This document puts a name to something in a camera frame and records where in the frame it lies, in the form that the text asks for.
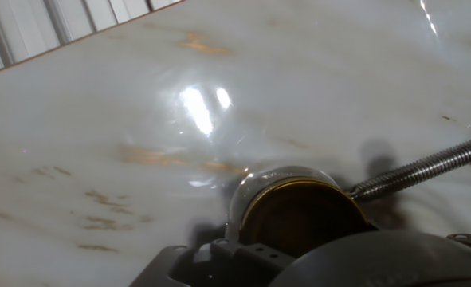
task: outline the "threaded rod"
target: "threaded rod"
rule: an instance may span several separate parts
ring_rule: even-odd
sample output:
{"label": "threaded rod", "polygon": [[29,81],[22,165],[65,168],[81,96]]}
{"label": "threaded rod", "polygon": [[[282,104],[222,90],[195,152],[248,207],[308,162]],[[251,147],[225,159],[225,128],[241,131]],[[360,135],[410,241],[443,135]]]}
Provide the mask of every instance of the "threaded rod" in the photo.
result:
{"label": "threaded rod", "polygon": [[471,163],[471,140],[374,179],[358,183],[349,194],[357,202],[368,202],[412,187],[469,163]]}

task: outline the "metal screw rod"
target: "metal screw rod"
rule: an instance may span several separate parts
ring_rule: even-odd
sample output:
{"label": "metal screw rod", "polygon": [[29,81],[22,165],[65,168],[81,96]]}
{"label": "metal screw rod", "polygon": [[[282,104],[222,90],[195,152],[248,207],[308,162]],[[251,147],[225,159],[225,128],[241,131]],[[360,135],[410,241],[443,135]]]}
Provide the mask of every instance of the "metal screw rod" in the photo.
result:
{"label": "metal screw rod", "polygon": [[469,163],[471,163],[471,140],[374,179],[358,183],[351,189],[349,195],[357,202],[368,202],[412,187]]}

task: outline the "corrugated metal wall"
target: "corrugated metal wall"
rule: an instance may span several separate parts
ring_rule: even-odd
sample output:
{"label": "corrugated metal wall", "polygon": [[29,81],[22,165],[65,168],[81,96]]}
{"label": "corrugated metal wall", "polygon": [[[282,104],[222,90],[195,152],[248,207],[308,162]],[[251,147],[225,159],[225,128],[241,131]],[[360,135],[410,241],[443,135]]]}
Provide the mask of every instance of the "corrugated metal wall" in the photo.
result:
{"label": "corrugated metal wall", "polygon": [[178,0],[0,0],[0,69]]}

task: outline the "white marble surface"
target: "white marble surface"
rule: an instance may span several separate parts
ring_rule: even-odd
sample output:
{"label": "white marble surface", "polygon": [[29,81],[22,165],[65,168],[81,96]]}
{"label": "white marble surface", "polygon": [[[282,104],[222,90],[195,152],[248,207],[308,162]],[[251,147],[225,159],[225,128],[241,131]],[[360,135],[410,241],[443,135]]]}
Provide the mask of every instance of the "white marble surface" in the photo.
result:
{"label": "white marble surface", "polygon": [[[471,0],[187,0],[0,72],[0,287],[129,285],[259,163],[348,185],[468,139]],[[471,232],[471,166],[367,208]]]}

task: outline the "metal cylinder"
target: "metal cylinder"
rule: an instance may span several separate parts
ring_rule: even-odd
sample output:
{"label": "metal cylinder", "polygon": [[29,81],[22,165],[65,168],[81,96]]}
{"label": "metal cylinder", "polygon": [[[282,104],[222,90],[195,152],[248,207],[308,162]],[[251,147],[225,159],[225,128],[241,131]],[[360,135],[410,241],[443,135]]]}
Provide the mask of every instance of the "metal cylinder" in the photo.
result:
{"label": "metal cylinder", "polygon": [[359,207],[331,177],[288,166],[250,173],[241,181],[230,203],[226,238],[299,257],[367,227]]}
{"label": "metal cylinder", "polygon": [[375,179],[356,184],[350,195],[367,202],[401,191],[471,163],[471,140],[435,155],[389,171]]}

